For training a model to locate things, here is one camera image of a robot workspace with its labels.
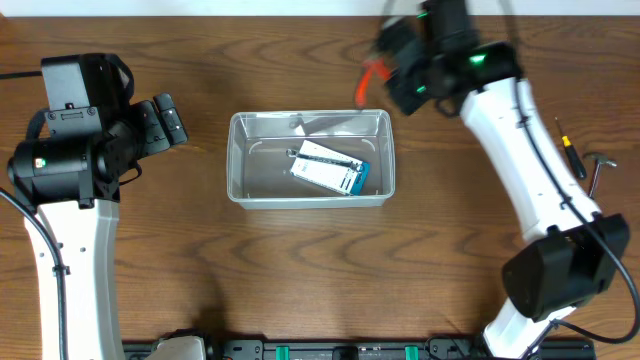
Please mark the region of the red handled pliers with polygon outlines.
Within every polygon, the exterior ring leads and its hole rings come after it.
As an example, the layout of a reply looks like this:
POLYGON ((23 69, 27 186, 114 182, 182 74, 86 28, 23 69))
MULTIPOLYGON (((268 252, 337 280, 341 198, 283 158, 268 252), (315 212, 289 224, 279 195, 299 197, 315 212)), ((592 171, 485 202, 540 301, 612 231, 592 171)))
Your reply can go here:
POLYGON ((374 75, 384 82, 388 82, 392 76, 391 70, 380 56, 369 57, 362 63, 362 74, 354 92, 354 103, 357 109, 365 108, 369 83, 374 75))

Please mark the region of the clear plastic container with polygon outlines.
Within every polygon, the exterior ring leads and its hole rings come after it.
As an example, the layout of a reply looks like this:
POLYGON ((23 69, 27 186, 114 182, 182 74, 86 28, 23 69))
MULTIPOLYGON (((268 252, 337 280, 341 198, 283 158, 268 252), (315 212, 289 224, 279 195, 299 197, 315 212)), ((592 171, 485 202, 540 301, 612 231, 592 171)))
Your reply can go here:
POLYGON ((395 147, 382 109, 239 112, 230 120, 227 195, 246 210, 381 206, 395 193, 395 147), (304 140, 368 162, 359 196, 294 177, 286 155, 304 140))

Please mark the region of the white blue cardboard box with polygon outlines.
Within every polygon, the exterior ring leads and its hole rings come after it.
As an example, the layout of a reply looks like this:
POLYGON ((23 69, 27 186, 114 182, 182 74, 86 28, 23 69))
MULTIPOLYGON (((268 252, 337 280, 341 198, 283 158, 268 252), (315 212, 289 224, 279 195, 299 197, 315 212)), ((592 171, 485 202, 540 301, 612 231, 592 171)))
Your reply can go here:
POLYGON ((299 179, 345 196, 359 196, 370 171, 370 164, 363 160, 334 151, 320 144, 304 140, 298 149, 301 154, 353 161, 363 166, 359 172, 349 168, 293 158, 290 173, 299 179))

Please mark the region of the black yellow screwdriver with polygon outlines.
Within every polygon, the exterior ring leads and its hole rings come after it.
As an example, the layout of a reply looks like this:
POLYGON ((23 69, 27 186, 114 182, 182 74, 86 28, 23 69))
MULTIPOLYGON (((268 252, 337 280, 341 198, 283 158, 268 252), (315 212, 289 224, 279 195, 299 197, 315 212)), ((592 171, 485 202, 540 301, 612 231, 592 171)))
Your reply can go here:
POLYGON ((567 157, 569 166, 573 172, 573 175, 578 179, 578 180, 584 180, 587 176, 587 172, 586 172, 586 168, 575 148, 575 146, 573 145, 573 143, 571 142, 571 140, 569 139, 569 137, 567 136, 566 132, 562 129, 561 123, 559 121, 559 119, 557 117, 554 118, 555 120, 555 124, 558 128, 558 131, 561 135, 561 141, 562 141, 562 145, 563 145, 563 149, 565 152, 565 155, 567 157))

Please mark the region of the small black handled hammer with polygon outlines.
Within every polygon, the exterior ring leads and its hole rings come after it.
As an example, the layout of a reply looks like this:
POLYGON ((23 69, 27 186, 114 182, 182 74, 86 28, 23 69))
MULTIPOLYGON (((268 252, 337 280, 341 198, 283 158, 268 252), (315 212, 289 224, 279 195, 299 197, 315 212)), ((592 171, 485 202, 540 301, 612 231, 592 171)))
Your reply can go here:
POLYGON ((594 161, 594 169, 591 177, 591 182, 589 185, 588 196, 591 199, 595 198, 595 193, 599 184, 600 175, 603 168, 616 168, 618 163, 606 156, 605 154, 599 152, 590 152, 583 156, 584 159, 593 160, 594 161))

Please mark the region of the silver wrench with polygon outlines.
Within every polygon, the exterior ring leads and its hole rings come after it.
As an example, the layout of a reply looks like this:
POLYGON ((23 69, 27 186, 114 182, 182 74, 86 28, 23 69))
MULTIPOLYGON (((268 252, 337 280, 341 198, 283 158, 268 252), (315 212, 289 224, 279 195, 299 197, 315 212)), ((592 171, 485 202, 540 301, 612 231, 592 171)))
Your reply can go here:
POLYGON ((294 150, 294 149, 287 149, 286 150, 286 155, 288 157, 290 157, 290 158, 299 158, 299 159, 318 162, 318 163, 325 163, 325 164, 345 167, 345 168, 349 168, 351 170, 354 170, 356 172, 359 172, 359 171, 361 171, 363 169, 362 165, 356 164, 353 161, 337 160, 337 159, 331 159, 331 158, 324 158, 324 157, 319 157, 319 156, 301 154, 299 151, 294 150))

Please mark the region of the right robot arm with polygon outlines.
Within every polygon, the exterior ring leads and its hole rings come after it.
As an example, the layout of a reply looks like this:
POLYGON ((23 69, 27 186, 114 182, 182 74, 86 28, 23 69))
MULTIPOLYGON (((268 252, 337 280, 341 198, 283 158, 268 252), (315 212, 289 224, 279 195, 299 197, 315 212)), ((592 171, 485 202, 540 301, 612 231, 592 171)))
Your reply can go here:
POLYGON ((461 119, 501 180, 525 246, 502 268, 507 298, 478 353, 528 359, 615 276, 639 291, 622 260, 625 219, 604 215, 562 160, 519 63, 516 26, 506 27, 505 41, 483 43, 464 2, 424 1, 414 19, 381 23, 373 61, 404 114, 432 102, 461 119))

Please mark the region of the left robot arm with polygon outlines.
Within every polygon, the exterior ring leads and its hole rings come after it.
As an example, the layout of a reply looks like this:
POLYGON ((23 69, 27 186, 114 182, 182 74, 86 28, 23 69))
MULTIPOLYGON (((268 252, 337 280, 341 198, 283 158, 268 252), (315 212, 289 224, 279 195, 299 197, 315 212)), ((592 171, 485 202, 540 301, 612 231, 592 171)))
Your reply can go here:
POLYGON ((143 158, 186 143, 172 97, 133 101, 134 77, 116 55, 45 58, 48 105, 7 166, 36 261, 42 355, 121 359, 114 276, 123 185, 143 158))

